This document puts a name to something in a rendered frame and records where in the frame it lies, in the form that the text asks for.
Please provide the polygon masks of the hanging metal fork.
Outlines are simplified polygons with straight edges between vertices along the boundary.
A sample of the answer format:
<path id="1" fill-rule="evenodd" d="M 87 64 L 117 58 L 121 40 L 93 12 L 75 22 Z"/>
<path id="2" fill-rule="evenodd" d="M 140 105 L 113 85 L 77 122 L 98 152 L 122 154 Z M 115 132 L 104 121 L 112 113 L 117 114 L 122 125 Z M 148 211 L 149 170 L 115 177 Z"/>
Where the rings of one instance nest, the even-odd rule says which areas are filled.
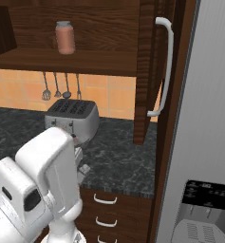
<path id="1" fill-rule="evenodd" d="M 82 92 L 81 92 L 81 88 L 80 88 L 79 73 L 76 73 L 76 81 L 77 81 L 77 99 L 81 100 L 82 99 Z"/>

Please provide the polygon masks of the hanging dark ladle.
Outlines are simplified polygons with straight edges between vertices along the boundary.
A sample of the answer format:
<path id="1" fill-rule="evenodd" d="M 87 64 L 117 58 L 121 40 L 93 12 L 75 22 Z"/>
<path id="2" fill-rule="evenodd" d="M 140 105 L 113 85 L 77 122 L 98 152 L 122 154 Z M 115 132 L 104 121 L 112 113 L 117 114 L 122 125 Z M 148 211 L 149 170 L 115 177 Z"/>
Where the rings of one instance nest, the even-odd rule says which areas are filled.
<path id="1" fill-rule="evenodd" d="M 66 91 L 63 93 L 63 97 L 65 99 L 69 99 L 71 97 L 71 92 L 69 91 L 68 76 L 67 76 L 67 74 L 65 74 L 65 78 L 66 78 L 66 84 L 67 84 L 67 86 L 66 86 Z"/>

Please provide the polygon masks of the hanging small metal turner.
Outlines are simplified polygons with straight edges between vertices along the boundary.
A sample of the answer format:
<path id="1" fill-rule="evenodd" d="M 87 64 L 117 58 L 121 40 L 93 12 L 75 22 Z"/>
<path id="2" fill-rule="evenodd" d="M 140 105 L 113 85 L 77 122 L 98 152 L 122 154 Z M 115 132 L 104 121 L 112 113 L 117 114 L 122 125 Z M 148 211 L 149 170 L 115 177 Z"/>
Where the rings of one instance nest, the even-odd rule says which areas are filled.
<path id="1" fill-rule="evenodd" d="M 54 76 L 55 85 L 56 85 L 56 91 L 55 91 L 54 97 L 60 98 L 62 96 L 62 94 L 61 94 L 61 92 L 59 90 L 59 86 L 58 86 L 57 73 L 56 72 L 53 72 L 53 76 Z"/>

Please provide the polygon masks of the dark wood cabinet door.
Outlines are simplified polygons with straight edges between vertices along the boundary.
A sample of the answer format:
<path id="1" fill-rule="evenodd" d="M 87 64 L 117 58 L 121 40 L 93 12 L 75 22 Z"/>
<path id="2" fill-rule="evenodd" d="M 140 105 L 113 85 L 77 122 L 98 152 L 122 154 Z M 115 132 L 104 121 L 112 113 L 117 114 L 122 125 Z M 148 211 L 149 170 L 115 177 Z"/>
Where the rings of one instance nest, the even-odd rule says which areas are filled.
<path id="1" fill-rule="evenodd" d="M 140 0 L 133 143 L 143 145 L 167 58 L 167 29 L 157 17 L 174 21 L 177 0 Z"/>

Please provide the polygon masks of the silver four-slot toaster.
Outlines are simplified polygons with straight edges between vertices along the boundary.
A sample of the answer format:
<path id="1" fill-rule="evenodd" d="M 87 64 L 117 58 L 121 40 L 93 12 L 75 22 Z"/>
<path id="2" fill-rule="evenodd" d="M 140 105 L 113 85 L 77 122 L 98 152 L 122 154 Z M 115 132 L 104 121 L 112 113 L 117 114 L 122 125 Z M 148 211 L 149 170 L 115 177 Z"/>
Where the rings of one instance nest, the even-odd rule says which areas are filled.
<path id="1" fill-rule="evenodd" d="M 93 101 L 59 99 L 45 114 L 45 129 L 64 129 L 76 146 L 92 140 L 98 131 L 100 116 Z"/>

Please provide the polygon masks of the hanging slotted spatula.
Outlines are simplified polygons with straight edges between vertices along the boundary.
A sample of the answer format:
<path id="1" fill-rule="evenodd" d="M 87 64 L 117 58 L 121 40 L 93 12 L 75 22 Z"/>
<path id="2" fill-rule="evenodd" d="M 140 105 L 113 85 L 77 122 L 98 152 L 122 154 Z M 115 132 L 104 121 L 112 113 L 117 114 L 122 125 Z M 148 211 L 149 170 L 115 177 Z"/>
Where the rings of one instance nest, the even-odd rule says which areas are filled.
<path id="1" fill-rule="evenodd" d="M 49 101 L 50 98 L 51 98 L 51 92 L 50 92 L 50 90 L 48 89 L 48 86 L 47 86 L 47 76 L 46 76 L 45 72 L 43 72 L 43 76 L 44 76 L 46 89 L 43 91 L 42 99 L 44 101 Z"/>

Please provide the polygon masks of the pink yogurt jar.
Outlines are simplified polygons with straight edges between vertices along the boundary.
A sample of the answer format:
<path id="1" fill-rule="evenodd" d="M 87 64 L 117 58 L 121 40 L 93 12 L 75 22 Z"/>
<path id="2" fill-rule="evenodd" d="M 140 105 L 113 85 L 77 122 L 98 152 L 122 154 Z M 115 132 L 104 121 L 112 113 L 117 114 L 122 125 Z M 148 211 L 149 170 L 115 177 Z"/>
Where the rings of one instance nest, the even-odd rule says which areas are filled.
<path id="1" fill-rule="evenodd" d="M 55 33 L 59 52 L 64 55 L 72 54 L 75 51 L 75 39 L 74 28 L 70 22 L 58 21 Z"/>

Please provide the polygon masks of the dark wood drawer front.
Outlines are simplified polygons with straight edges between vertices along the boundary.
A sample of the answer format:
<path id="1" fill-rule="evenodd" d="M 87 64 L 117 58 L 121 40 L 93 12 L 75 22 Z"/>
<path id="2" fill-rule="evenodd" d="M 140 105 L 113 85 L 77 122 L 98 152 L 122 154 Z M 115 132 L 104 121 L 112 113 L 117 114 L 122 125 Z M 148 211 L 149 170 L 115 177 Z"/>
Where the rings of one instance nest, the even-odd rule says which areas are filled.
<path id="1" fill-rule="evenodd" d="M 97 198 L 103 200 L 114 200 L 118 198 L 117 203 L 113 205 L 104 205 L 94 201 L 93 196 L 97 195 Z M 107 208 L 115 211 L 132 211 L 132 212 L 147 212 L 152 204 L 151 198 L 126 196 L 116 193 L 108 193 L 101 190 L 81 189 L 81 197 L 84 201 L 84 205 L 95 207 L 98 209 Z"/>
<path id="2" fill-rule="evenodd" d="M 104 223 L 114 223 L 117 219 L 118 224 L 115 228 L 99 226 L 95 222 L 96 216 Z M 136 213 L 112 212 L 85 208 L 76 222 L 79 225 L 85 225 L 90 228 L 97 228 L 114 233 L 145 234 L 148 230 L 149 216 Z"/>
<path id="3" fill-rule="evenodd" d="M 107 232 L 99 232 L 96 230 L 81 229 L 81 233 L 86 238 L 87 243 L 98 243 L 97 236 L 102 235 L 108 239 L 118 239 L 118 243 L 147 243 L 145 236 L 138 235 L 124 235 L 124 234 L 113 234 Z"/>

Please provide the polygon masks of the grey fridge with dispenser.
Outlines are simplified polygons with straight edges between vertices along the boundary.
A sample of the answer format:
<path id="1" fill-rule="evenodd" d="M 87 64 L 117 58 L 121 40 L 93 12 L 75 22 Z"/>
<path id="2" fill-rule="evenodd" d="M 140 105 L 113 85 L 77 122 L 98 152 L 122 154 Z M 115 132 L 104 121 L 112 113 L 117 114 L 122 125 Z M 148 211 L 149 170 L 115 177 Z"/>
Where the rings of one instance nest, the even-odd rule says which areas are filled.
<path id="1" fill-rule="evenodd" d="M 225 243 L 225 0 L 198 0 L 155 243 Z"/>

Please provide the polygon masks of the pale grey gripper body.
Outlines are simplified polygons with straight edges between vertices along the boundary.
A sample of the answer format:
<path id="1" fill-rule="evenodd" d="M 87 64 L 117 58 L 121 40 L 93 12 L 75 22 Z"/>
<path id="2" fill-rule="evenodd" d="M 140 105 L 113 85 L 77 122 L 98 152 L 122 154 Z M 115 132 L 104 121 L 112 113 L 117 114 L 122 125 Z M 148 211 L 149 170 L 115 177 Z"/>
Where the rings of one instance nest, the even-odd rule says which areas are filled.
<path id="1" fill-rule="evenodd" d="M 87 165 L 80 165 L 84 158 L 83 149 L 81 147 L 77 147 L 75 149 L 75 164 L 77 166 L 77 179 L 78 184 L 81 185 L 85 179 L 85 177 L 90 172 L 91 168 Z"/>

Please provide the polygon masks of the dark wood wall cabinet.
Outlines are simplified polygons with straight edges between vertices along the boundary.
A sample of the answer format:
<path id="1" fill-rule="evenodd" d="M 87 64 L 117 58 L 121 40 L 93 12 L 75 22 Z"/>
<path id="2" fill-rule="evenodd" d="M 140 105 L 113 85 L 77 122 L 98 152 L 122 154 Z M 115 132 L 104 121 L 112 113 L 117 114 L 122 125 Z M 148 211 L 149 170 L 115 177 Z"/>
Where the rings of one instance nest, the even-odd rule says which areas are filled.
<path id="1" fill-rule="evenodd" d="M 135 76 L 140 0 L 0 0 L 0 69 Z M 67 20 L 76 51 L 58 52 Z"/>

